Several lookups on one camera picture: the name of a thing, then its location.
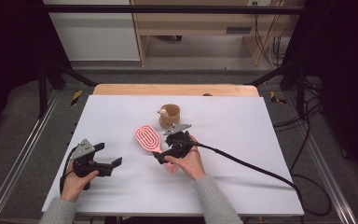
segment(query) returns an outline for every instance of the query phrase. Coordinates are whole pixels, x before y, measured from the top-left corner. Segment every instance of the person's left hand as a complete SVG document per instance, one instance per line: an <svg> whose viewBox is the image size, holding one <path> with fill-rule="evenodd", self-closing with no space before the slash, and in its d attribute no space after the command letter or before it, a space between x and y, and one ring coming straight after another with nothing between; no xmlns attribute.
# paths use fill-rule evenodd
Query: person's left hand
<svg viewBox="0 0 358 224"><path fill-rule="evenodd" d="M61 199L75 203L80 193L83 191L83 188L89 183L95 176L97 176L98 171L95 170L84 177L78 177L74 172L74 162L69 161L68 169L66 170L66 178L63 185L63 190L61 194Z"/></svg>

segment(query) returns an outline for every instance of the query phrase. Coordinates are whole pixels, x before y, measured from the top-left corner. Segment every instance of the floor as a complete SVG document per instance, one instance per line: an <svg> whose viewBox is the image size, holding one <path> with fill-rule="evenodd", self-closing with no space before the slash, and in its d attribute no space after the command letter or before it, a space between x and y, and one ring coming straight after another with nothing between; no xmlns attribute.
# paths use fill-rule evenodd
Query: floor
<svg viewBox="0 0 358 224"><path fill-rule="evenodd" d="M80 74L96 82L103 83L228 83L241 85L264 76L274 67L263 62L253 66L246 51L246 45L240 37L219 36L184 36L176 41L171 36L155 36L150 39L145 66L134 63L105 63L102 67L89 63L76 63ZM38 114L37 83L31 82L14 90L8 100L7 109L0 118L0 223L37 223L42 215L40 208L46 198L48 188L56 175L57 167L62 161L66 144L71 140L71 132L87 101L92 88L78 83L71 77L64 76L68 82L64 91L49 91L51 98L57 102L49 114L48 123L40 126L40 135L32 135ZM281 91L281 77L275 77L257 87L264 97L273 124L287 121L296 116L293 102L295 91ZM310 77L310 82L320 85L320 80ZM70 105L75 91L82 90L82 97L77 105ZM276 94L271 100L271 92ZM313 92L307 92L311 99ZM317 100L312 101L317 109ZM277 128L276 134L282 153L290 167L304 142L307 125L295 123L291 129ZM296 174L317 182L322 189L338 189L330 192L334 207L325 216L315 216L313 212L323 213L328 207L324 192L308 179L294 177L302 188L305 204L311 212L306 212L306 223L358 223L358 165L356 161L342 158L340 145L328 120L320 110L310 120L311 136L305 150L298 159L294 171ZM320 170L320 164L327 163L328 172L337 186L326 186ZM346 212L340 208L350 208ZM76 221L88 221L88 217L77 216ZM252 217L248 223L295 223L299 219L291 217Z"/></svg>

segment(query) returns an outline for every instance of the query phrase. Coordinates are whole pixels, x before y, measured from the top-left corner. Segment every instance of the brown cup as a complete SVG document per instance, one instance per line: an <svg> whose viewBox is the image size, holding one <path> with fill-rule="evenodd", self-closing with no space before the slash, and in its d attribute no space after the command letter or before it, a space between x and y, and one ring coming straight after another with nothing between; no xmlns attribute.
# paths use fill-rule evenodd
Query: brown cup
<svg viewBox="0 0 358 224"><path fill-rule="evenodd" d="M159 125L163 129L169 129L173 124L180 123L180 108L178 105L164 105L161 109L165 107L168 113L168 117L159 117Z"/></svg>

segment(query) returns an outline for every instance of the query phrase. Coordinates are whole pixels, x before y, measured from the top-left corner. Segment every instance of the white cabinet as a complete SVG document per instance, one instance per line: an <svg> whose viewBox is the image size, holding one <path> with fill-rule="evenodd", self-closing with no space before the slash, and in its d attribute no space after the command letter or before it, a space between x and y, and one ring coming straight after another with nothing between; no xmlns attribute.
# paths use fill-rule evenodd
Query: white cabinet
<svg viewBox="0 0 358 224"><path fill-rule="evenodd" d="M128 5L127 0L44 0L46 5ZM49 13L74 61L139 61L130 13Z"/></svg>

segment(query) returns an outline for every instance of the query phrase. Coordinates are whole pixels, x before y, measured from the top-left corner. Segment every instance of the gray sleeve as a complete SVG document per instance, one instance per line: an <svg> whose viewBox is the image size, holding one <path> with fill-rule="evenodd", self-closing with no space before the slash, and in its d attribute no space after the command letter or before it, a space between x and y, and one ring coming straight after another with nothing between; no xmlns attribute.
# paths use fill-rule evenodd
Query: gray sleeve
<svg viewBox="0 0 358 224"><path fill-rule="evenodd" d="M54 199L39 224L72 224L76 212L75 203Z"/></svg>
<svg viewBox="0 0 358 224"><path fill-rule="evenodd" d="M243 223L213 177L206 175L196 180L194 186L200 197L206 223Z"/></svg>

